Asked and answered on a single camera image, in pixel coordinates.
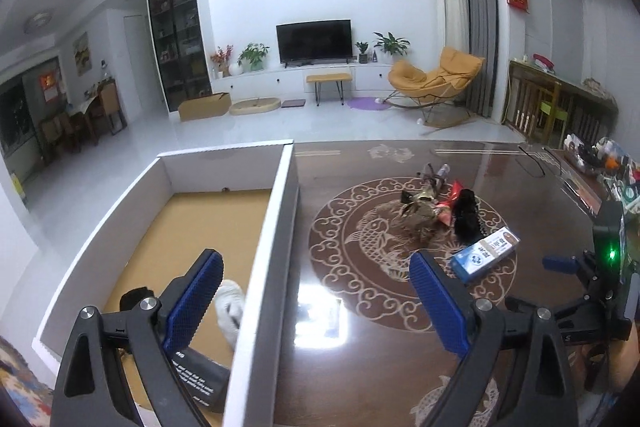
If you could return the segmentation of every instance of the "round purple mat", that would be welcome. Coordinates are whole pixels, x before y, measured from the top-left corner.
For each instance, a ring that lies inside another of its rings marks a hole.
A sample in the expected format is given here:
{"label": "round purple mat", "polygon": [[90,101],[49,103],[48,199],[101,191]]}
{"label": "round purple mat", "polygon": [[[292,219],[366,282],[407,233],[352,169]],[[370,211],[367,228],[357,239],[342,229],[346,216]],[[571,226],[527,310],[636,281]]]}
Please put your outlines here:
{"label": "round purple mat", "polygon": [[352,98],[347,100],[347,105],[352,109],[361,109],[362,111],[384,111],[391,107],[388,103],[376,103],[376,99],[373,96]]}

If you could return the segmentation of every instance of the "blue and white box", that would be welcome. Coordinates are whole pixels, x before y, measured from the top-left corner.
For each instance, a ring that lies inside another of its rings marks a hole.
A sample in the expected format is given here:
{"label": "blue and white box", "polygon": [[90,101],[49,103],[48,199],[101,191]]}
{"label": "blue and white box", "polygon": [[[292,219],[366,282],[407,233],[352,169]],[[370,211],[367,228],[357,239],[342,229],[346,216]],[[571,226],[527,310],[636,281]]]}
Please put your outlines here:
{"label": "blue and white box", "polygon": [[519,242],[511,230],[502,227],[451,257],[451,269],[466,284],[507,257]]}

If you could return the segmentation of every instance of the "television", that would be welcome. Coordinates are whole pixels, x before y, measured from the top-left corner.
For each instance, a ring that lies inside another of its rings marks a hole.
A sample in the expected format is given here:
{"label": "television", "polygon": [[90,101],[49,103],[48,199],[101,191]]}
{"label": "television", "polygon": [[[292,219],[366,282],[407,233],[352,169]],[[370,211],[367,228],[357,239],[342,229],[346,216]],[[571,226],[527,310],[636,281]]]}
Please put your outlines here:
{"label": "television", "polygon": [[351,21],[316,21],[276,26],[280,62],[353,58]]}

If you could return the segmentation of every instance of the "white shoe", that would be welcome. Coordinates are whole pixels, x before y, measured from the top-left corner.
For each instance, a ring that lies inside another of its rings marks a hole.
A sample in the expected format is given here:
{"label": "white shoe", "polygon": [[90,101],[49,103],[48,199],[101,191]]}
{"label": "white shoe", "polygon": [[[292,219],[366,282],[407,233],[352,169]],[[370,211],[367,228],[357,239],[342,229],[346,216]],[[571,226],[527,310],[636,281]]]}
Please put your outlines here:
{"label": "white shoe", "polygon": [[218,315],[218,327],[225,335],[231,349],[236,350],[238,331],[244,313],[244,294],[237,282],[223,279],[213,297],[213,304]]}

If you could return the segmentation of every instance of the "recessed light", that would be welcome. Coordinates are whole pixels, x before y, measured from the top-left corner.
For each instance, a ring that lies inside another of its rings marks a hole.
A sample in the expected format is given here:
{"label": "recessed light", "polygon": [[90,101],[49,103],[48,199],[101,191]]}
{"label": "recessed light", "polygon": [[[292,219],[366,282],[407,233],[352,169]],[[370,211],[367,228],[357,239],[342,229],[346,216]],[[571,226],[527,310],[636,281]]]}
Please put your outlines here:
{"label": "recessed light", "polygon": [[40,28],[43,28],[44,26],[49,24],[52,17],[53,17],[53,12],[50,10],[35,13],[31,17],[29,17],[27,20],[25,20],[24,32],[26,34],[29,34],[29,33],[33,33],[36,30],[39,30]]}

